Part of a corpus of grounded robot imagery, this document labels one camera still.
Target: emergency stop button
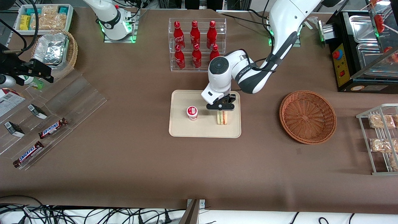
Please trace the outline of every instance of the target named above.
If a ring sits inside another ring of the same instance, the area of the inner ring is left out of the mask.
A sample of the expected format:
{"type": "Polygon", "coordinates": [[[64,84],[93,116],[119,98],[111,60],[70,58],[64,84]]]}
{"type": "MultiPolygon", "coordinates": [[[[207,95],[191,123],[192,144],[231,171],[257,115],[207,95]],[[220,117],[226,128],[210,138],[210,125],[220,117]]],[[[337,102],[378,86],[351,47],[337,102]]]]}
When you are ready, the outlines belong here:
{"type": "Polygon", "coordinates": [[[342,50],[337,50],[333,52],[333,58],[336,60],[340,60],[343,57],[343,51],[342,50]]]}

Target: basket with foil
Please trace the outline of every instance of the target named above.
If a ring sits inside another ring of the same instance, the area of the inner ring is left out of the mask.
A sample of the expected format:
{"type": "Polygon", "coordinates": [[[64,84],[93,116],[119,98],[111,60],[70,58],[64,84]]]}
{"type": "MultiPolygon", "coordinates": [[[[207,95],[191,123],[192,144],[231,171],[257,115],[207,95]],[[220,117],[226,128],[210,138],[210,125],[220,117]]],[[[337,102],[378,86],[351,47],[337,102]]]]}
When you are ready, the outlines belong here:
{"type": "Polygon", "coordinates": [[[53,30],[36,41],[32,58],[48,65],[52,69],[51,75],[61,79],[74,69],[77,52],[77,43],[70,33],[53,30]]]}

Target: acrylic display stand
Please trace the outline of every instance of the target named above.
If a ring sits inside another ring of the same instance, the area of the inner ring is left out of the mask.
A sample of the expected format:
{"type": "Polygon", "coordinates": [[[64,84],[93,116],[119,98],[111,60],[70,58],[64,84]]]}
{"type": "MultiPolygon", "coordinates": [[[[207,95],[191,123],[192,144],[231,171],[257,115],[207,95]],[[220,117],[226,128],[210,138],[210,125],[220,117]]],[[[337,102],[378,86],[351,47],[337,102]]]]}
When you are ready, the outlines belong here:
{"type": "Polygon", "coordinates": [[[216,44],[219,46],[220,56],[225,54],[226,47],[226,19],[195,19],[195,18],[170,18],[169,19],[169,49],[170,49],[170,69],[171,71],[180,72],[207,72],[210,63],[211,49],[206,47],[207,31],[209,30],[210,21],[216,22],[217,40],[216,44]],[[198,22],[200,31],[200,51],[202,52],[202,66],[198,69],[192,65],[192,51],[191,44],[191,28],[192,21],[198,22]],[[185,48],[182,50],[185,56],[185,68],[180,69],[177,66],[176,58],[174,57],[176,43],[174,41],[174,22],[179,21],[181,29],[184,32],[185,48]]]}
{"type": "Polygon", "coordinates": [[[10,166],[40,141],[44,148],[19,167],[27,170],[106,102],[77,70],[73,70],[63,79],[55,80],[54,83],[44,83],[45,86],[41,90],[15,86],[13,89],[21,93],[25,100],[0,117],[0,157],[9,158],[10,166]],[[30,104],[40,107],[48,117],[43,120],[34,116],[27,108],[30,104]],[[38,133],[61,118],[65,118],[68,124],[44,139],[39,138],[38,133]],[[18,124],[25,135],[21,138],[11,135],[4,126],[8,121],[18,124]]]}

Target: beige tray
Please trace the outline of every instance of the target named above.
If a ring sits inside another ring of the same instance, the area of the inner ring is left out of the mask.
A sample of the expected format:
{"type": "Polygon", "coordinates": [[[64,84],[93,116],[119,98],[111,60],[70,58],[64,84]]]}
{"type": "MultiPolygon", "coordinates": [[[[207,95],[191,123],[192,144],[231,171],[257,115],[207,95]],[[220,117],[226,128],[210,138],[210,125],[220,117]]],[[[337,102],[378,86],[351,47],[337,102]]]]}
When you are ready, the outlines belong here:
{"type": "Polygon", "coordinates": [[[240,136],[240,96],[237,92],[235,110],[228,111],[228,124],[217,124],[217,111],[206,109],[206,101],[201,90],[175,90],[170,108],[169,133],[174,137],[237,138],[240,136]],[[191,121],[187,108],[198,108],[197,120],[191,121]]]}

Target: yellow control panel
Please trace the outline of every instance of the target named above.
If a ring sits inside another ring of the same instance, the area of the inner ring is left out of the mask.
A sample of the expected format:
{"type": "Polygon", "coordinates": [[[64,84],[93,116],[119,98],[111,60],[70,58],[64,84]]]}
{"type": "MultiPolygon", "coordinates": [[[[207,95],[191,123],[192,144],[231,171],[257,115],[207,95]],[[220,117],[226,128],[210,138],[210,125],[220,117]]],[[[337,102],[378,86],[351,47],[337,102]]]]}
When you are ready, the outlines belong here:
{"type": "Polygon", "coordinates": [[[333,51],[332,57],[334,71],[337,77],[337,83],[340,87],[344,85],[344,83],[348,82],[348,80],[350,79],[343,44],[341,44],[335,51],[333,51]]]}

